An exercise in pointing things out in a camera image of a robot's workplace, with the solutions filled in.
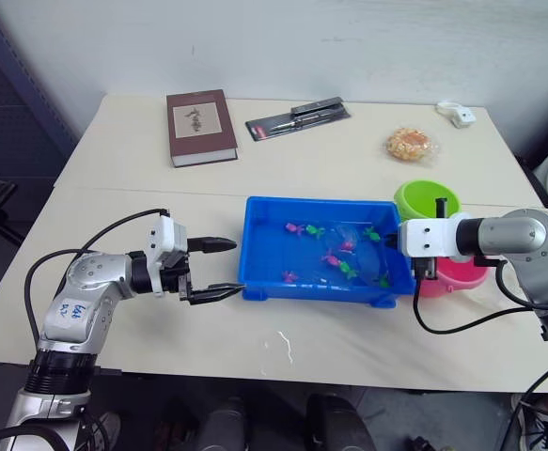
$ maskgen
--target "brown book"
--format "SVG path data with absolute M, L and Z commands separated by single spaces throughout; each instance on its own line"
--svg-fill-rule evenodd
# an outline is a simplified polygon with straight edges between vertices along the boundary
M 167 96 L 167 119 L 174 166 L 238 158 L 222 89 Z

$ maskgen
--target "shoe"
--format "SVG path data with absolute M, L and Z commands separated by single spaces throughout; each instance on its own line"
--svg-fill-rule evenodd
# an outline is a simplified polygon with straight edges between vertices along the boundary
M 515 409 L 521 394 L 511 397 L 511 408 Z M 523 405 L 518 413 L 520 424 L 520 451 L 548 451 L 548 412 L 542 401 Z
M 97 423 L 100 423 L 104 432 L 106 432 L 109 444 L 108 449 L 104 446 L 104 437 L 101 428 L 99 428 Z M 94 433 L 96 451 L 111 451 L 115 447 L 117 439 L 119 438 L 119 433 L 121 432 L 121 418 L 114 412 L 103 413 L 92 425 L 92 432 Z

